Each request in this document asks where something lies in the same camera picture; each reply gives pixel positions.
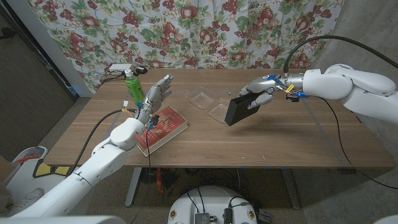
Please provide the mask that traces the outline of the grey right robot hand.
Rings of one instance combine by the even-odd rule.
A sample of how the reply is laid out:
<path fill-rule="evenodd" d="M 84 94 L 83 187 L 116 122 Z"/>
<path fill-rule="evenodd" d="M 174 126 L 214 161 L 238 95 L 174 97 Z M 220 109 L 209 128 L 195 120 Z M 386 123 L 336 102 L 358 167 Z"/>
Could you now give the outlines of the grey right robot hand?
<path fill-rule="evenodd" d="M 252 100 L 247 109 L 252 109 L 260 105 L 267 104 L 273 99 L 274 91 L 284 91 L 291 93 L 294 88 L 297 90 L 301 89 L 302 80 L 293 80 L 293 75 L 289 75 L 288 78 L 279 78 L 278 76 L 273 77 L 272 75 L 266 75 L 253 80 L 248 85 L 244 86 L 239 92 L 239 96 L 245 96 L 249 93 L 260 93 L 260 95 Z"/>

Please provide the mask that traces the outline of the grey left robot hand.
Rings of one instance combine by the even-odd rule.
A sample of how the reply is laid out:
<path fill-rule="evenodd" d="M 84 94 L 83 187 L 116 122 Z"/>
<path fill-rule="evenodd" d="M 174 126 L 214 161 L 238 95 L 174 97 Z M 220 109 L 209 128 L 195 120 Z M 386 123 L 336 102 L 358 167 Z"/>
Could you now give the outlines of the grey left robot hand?
<path fill-rule="evenodd" d="M 171 94 L 169 91 L 173 76 L 166 75 L 154 84 L 146 93 L 141 107 L 134 113 L 134 118 L 146 124 L 150 117 L 162 106 L 162 102 Z"/>

